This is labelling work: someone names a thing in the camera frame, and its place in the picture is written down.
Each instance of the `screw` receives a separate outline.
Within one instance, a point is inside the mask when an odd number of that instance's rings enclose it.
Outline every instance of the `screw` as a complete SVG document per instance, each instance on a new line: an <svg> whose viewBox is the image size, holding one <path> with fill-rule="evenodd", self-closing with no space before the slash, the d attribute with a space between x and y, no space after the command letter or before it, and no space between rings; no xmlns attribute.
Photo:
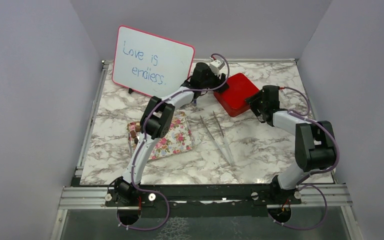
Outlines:
<svg viewBox="0 0 384 240"><path fill-rule="evenodd" d="M105 195L105 201L109 202L113 199L113 196L111 196L110 193L108 193L107 195Z"/></svg>
<svg viewBox="0 0 384 240"><path fill-rule="evenodd" d="M155 196L154 193L151 193L151 194L148 195L148 199L149 199L151 202L154 201L156 197L157 197L157 196Z"/></svg>
<svg viewBox="0 0 384 240"><path fill-rule="evenodd" d="M296 191L293 196L296 198L296 199L301 199L301 193L299 191Z"/></svg>
<svg viewBox="0 0 384 240"><path fill-rule="evenodd" d="M256 192L251 193L251 197L253 197L252 199L254 200L258 200L258 193Z"/></svg>

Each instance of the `tweezers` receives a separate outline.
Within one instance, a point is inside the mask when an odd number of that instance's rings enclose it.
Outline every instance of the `tweezers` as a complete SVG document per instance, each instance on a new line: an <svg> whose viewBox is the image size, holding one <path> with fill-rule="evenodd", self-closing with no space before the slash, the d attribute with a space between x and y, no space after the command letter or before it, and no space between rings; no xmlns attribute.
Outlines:
<svg viewBox="0 0 384 240"><path fill-rule="evenodd" d="M220 144L217 143L216 139L214 138L214 135L211 133L210 129L205 124L203 117L199 116L201 118L201 123L202 125L204 125L205 129L207 130L209 136L211 137L216 147L220 150L221 154L223 154L224 158L227 160L227 163L229 163L230 166L233 166L233 156L230 151L228 142L225 139L225 134L223 133L222 126L220 126L220 122L216 117L216 113L213 111L212 114L214 115L215 121L217 122L218 128L220 129L221 137L223 138L223 142L224 142L225 151L223 151L223 148L220 146Z"/></svg>

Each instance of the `red box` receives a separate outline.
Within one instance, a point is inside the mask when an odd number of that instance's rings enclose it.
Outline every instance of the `red box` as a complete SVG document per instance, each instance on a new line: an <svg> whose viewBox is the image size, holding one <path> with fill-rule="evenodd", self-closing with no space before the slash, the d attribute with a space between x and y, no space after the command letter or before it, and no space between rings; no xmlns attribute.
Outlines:
<svg viewBox="0 0 384 240"><path fill-rule="evenodd" d="M229 88L223 93L214 92L214 97L229 116L236 117L250 109L245 99L256 94L259 89L243 73L229 77L227 84Z"/></svg>

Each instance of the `floral tray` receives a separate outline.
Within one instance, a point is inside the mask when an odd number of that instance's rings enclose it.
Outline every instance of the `floral tray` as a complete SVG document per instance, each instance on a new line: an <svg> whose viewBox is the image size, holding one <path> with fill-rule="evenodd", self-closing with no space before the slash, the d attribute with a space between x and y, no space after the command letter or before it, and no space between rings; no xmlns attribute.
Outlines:
<svg viewBox="0 0 384 240"><path fill-rule="evenodd" d="M135 121L127 124L127 132L130 156L132 156L139 141L139 133L141 132L139 122ZM156 144L149 159L155 160L189 151L192 149L193 144L194 139L192 138L186 114L183 111L179 111L173 116L168 133Z"/></svg>

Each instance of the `white wall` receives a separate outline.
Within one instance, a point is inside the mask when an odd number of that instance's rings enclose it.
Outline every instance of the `white wall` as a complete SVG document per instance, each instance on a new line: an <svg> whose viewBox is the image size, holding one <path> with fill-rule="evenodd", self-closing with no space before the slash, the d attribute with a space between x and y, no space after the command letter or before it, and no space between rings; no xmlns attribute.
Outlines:
<svg viewBox="0 0 384 240"><path fill-rule="evenodd" d="M49 238L100 70L69 0L0 0L0 240Z"/></svg>
<svg viewBox="0 0 384 240"><path fill-rule="evenodd" d="M197 58L299 58L331 0L71 0L101 58L128 25L195 46Z"/></svg>
<svg viewBox="0 0 384 240"><path fill-rule="evenodd" d="M384 239L384 0L333 0L298 62L363 236Z"/></svg>

